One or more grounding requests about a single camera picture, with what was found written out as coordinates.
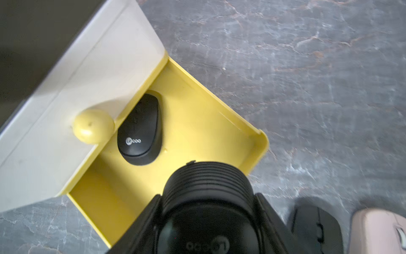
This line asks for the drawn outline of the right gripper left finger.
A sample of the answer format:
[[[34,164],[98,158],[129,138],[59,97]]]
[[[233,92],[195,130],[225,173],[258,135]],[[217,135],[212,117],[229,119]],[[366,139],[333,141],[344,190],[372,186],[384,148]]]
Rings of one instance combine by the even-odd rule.
[[[162,196],[156,195],[108,254],[154,254]]]

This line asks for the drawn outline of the pink computer mouse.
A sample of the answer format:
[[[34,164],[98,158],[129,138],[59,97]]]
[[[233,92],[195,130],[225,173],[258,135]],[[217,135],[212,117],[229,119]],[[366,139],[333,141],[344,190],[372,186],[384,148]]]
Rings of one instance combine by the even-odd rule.
[[[349,254],[404,254],[406,218],[391,211],[368,208],[352,218]]]

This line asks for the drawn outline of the black computer mouse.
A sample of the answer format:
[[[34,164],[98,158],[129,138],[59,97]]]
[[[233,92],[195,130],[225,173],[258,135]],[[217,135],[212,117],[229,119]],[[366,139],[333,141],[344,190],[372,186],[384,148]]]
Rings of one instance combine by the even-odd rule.
[[[118,150],[131,165],[144,166],[158,157],[162,140],[159,100],[151,94],[144,94],[118,129]]]
[[[338,221],[313,205],[296,207],[290,229],[308,254],[343,254],[343,237]]]
[[[259,254],[254,193],[238,168],[189,162],[168,179],[156,237],[158,254]]]

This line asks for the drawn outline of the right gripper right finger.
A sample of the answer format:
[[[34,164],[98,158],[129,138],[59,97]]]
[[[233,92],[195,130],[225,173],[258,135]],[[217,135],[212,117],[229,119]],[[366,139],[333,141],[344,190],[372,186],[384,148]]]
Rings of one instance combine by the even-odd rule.
[[[298,239],[284,224],[261,193],[255,194],[255,212],[261,233],[263,254],[307,254]]]

